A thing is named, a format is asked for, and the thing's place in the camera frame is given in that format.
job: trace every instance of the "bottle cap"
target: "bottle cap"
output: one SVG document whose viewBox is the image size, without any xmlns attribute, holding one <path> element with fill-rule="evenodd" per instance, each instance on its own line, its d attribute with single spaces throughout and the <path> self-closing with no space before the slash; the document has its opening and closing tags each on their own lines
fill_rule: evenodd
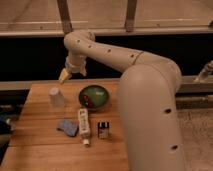
<svg viewBox="0 0 213 171">
<path fill-rule="evenodd" d="M 89 147 L 89 146 L 90 146 L 89 139 L 83 139 L 83 144 L 84 144 L 86 147 Z"/>
</svg>

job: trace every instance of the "white bottle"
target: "white bottle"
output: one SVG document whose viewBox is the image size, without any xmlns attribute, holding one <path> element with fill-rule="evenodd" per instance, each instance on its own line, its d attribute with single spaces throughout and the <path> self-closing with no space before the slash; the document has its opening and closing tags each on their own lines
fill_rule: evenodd
<svg viewBox="0 0 213 171">
<path fill-rule="evenodd" d="M 78 110 L 78 121 L 79 121 L 79 132 L 80 136 L 83 139 L 83 144 L 86 147 L 90 146 L 90 126 L 89 126 L 89 120 L 88 120 L 88 110 L 85 108 Z"/>
</svg>

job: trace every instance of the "floor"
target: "floor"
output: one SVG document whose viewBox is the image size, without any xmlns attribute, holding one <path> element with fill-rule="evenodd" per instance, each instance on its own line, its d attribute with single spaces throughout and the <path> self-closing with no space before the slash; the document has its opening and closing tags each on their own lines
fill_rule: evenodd
<svg viewBox="0 0 213 171">
<path fill-rule="evenodd" d="M 122 28 L 127 0 L 68 0 L 74 28 Z M 202 26 L 213 19 L 212 0 L 138 0 L 136 27 Z M 57 1 L 1 0 L 0 30 L 61 29 Z"/>
</svg>

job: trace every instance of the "small green object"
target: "small green object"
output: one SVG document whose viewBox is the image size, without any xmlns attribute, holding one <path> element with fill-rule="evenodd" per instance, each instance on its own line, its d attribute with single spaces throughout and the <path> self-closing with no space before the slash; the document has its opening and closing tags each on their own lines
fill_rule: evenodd
<svg viewBox="0 0 213 171">
<path fill-rule="evenodd" d="M 108 91 L 100 85 L 90 85 L 81 90 L 79 101 L 88 110 L 101 109 L 108 101 Z"/>
</svg>

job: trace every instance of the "metal bar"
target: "metal bar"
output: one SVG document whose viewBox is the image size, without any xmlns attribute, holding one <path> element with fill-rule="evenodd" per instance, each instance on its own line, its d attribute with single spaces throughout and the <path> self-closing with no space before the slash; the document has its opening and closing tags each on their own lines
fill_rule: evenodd
<svg viewBox="0 0 213 171">
<path fill-rule="evenodd" d="M 126 29 L 90 29 L 96 36 L 133 36 L 133 35 L 170 35 L 170 34 L 209 34 L 213 29 L 202 27 L 164 27 L 164 28 L 134 28 L 133 32 Z M 23 30 L 0 31 L 0 37 L 64 37 L 62 30 Z"/>
<path fill-rule="evenodd" d="M 196 76 L 183 76 L 181 88 L 178 93 L 213 93 L 213 75 L 210 75 L 206 82 L 195 83 Z M 119 81 L 119 78 L 114 79 L 81 79 L 69 80 L 68 82 L 96 82 L 96 81 Z M 8 81 L 0 82 L 0 91 L 5 90 L 28 90 L 35 83 L 58 83 L 58 80 L 43 80 L 43 81 Z"/>
<path fill-rule="evenodd" d="M 69 8 L 67 4 L 67 0 L 57 0 L 58 9 L 62 21 L 62 28 L 64 34 L 68 34 L 73 31 L 72 23 L 69 15 Z"/>
<path fill-rule="evenodd" d="M 127 32 L 132 32 L 134 30 L 136 7 L 137 0 L 128 0 L 125 21 L 125 28 Z"/>
</svg>

